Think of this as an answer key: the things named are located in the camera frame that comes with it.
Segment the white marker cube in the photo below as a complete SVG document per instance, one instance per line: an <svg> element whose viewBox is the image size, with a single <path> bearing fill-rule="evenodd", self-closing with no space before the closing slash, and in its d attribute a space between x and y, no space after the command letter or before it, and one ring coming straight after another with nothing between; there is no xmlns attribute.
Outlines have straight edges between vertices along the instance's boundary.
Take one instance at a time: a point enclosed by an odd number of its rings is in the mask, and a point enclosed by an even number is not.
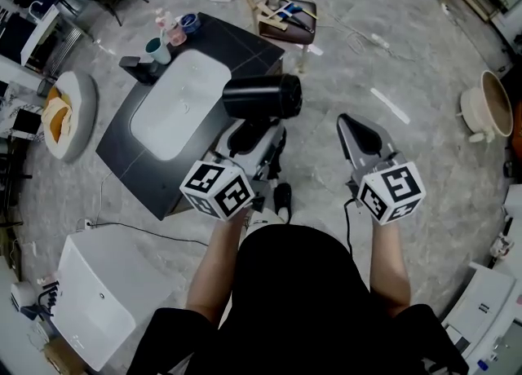
<svg viewBox="0 0 522 375"><path fill-rule="evenodd" d="M426 196L413 162L393 166L364 176L357 198L379 224L412 214Z"/></svg>
<svg viewBox="0 0 522 375"><path fill-rule="evenodd" d="M196 161L179 187L200 213L229 220L254 198L241 168Z"/></svg>

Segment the black t-shirt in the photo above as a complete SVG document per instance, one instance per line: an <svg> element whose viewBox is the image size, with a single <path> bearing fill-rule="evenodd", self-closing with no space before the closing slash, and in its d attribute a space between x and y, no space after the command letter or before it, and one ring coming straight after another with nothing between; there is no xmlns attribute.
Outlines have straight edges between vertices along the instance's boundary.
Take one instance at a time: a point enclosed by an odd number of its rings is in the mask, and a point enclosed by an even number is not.
<svg viewBox="0 0 522 375"><path fill-rule="evenodd" d="M388 317L340 242L275 225L241 245L222 327L195 311L157 310L127 375L426 373L423 359L467 373L430 307Z"/></svg>

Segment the person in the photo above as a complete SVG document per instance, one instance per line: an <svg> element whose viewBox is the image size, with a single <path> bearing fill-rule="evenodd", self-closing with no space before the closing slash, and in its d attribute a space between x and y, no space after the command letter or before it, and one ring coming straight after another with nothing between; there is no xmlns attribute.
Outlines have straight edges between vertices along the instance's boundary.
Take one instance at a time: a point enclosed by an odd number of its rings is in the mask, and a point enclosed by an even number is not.
<svg viewBox="0 0 522 375"><path fill-rule="evenodd" d="M275 196L289 222L290 186ZM431 308L410 305L396 222L373 224L368 290L351 253L314 228L253 217L238 249L246 214L216 223L186 307L155 312L128 375L467 373Z"/></svg>

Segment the concrete floor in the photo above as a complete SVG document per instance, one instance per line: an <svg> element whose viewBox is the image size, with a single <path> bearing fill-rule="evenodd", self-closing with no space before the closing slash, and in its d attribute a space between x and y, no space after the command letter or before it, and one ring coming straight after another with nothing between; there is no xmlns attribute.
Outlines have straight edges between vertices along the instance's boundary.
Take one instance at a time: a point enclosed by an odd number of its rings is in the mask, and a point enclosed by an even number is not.
<svg viewBox="0 0 522 375"><path fill-rule="evenodd" d="M502 227L500 207L507 189L502 177L505 140L469 144L471 132L455 117L458 97L478 84L482 71L488 67L497 71L509 59L490 27L458 2L450 3L456 10L449 18L437 0L313 1L320 16L315 44L324 54L310 55L307 72L301 76L303 111L286 122L288 143L282 157L283 179L294 189L294 222L317 227L344 242L342 206L350 194L343 183L350 168L343 159L335 120L340 113L353 112L379 122L406 157L416 162L427 188L418 212L400 226L414 301L441 312L462 283L469 261L484 260ZM91 32L100 43L81 42L66 68L83 69L96 80L98 117L86 151L73 164L57 161L43 143L31 145L27 171L34 178L20 194L24 226L18 231L22 243L37 241L36 257L30 245L23 246L24 271L30 280L55 271L65 237L75 231L79 219L94 218L100 208L100 183L109 171L95 148L134 85L117 62L124 55L144 53L147 40L157 34L157 7L176 15L204 11L251 29L245 0L150 0L150 4L125 0L119 7L122 28L110 15L97 9L91 12ZM390 51L353 33L354 29L368 37L372 33L383 37ZM285 70L291 72L299 49L282 46L287 50ZM373 97L372 87L405 111L411 123L404 124ZM354 208L350 215L354 258L368 280L369 214ZM212 228L211 220L193 212L157 221L113 176L104 183L100 222L104 221L199 240L208 240ZM171 277L174 292L167 305L182 307L204 249L141 232L130 236ZM143 331L144 326L133 333L104 373L125 372Z"/></svg>

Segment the white mug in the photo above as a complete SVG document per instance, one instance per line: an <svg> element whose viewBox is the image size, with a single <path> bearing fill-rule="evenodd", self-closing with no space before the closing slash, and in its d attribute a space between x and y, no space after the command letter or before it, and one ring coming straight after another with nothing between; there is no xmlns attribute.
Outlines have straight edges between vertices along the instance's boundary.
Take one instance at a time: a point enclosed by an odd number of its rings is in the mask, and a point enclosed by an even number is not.
<svg viewBox="0 0 522 375"><path fill-rule="evenodd" d="M160 37L155 37L145 47L145 51L151 55L159 64L167 65L171 60L170 52L163 39L163 32Z"/></svg>

